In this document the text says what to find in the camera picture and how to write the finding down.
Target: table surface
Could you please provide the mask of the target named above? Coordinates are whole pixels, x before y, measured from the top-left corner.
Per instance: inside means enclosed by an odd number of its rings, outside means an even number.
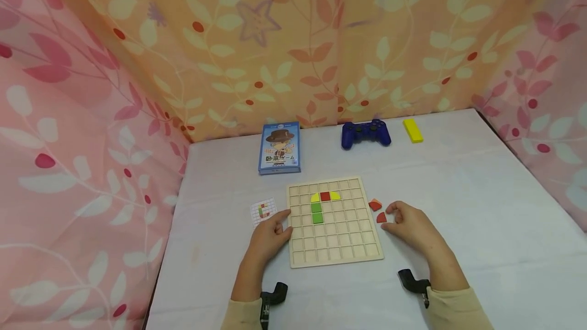
[[[341,126],[301,131],[302,172],[259,176],[259,136],[190,146],[147,329],[218,329],[253,230],[250,206],[285,188],[361,176],[368,199],[424,210],[455,251],[496,329],[587,326],[587,239],[560,205],[468,109],[386,120],[392,144],[340,147]],[[273,329],[427,329],[421,299],[397,272],[428,277],[422,258],[378,228],[384,260],[291,269],[285,247],[263,290],[289,285],[271,309]]]

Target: card game box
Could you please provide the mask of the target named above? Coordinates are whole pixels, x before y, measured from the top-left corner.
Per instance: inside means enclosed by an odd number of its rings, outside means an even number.
[[[301,172],[300,123],[271,123],[263,126],[259,152],[259,174]]]

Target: cartoon character on box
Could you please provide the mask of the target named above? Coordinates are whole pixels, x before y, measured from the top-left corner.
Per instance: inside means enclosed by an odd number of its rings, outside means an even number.
[[[281,161],[285,159],[285,154],[291,154],[293,145],[290,145],[290,141],[295,135],[290,133],[287,129],[279,129],[271,132],[265,140],[271,143],[271,146],[275,149],[274,161]]]

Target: beige sleeve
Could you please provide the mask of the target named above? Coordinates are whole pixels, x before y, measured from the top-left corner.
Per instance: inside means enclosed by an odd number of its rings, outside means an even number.
[[[493,330],[472,288],[439,292],[428,287],[428,318],[434,330]]]
[[[235,302],[229,300],[220,330],[260,330],[261,300]]]

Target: blue game controller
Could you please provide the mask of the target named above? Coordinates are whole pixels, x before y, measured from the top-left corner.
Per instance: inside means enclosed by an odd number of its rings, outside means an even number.
[[[350,149],[353,143],[363,139],[376,140],[385,146],[391,144],[387,125],[380,119],[373,119],[371,122],[366,123],[344,123],[341,143],[344,149]]]

